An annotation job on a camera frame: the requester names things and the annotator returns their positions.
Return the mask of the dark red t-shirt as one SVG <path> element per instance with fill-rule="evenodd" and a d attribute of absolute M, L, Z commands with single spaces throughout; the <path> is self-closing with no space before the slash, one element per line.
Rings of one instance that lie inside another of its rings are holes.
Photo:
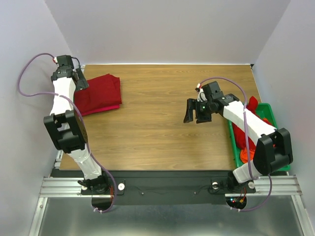
<path fill-rule="evenodd" d="M 111 105 L 121 105 L 121 81 L 111 74 L 88 80 L 89 87 L 74 94 L 80 113 Z"/>

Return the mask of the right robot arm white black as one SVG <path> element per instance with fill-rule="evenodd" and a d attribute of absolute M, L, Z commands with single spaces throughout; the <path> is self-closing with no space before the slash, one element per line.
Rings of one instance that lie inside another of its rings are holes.
<path fill-rule="evenodd" d="M 246 108 L 233 94 L 223 94 L 214 81 L 196 86 L 198 97 L 187 100 L 187 110 L 183 122 L 211 122 L 212 114 L 220 114 L 244 132 L 245 141 L 253 141 L 255 151 L 247 163 L 228 174 L 227 188 L 237 192 L 244 183 L 265 176 L 291 164 L 293 152 L 291 136 L 287 129 L 277 129 L 266 123 Z"/>

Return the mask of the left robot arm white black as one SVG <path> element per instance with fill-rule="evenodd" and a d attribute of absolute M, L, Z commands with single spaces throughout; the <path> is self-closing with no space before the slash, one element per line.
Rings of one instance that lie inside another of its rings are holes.
<path fill-rule="evenodd" d="M 56 149 L 69 155 L 83 172 L 84 179 L 78 183 L 93 194 L 105 194 L 110 182 L 92 158 L 86 129 L 73 103 L 75 92 L 89 87 L 81 68 L 74 68 L 73 59 L 69 55 L 54 58 L 57 69 L 51 76 L 53 108 L 43 122 Z"/>

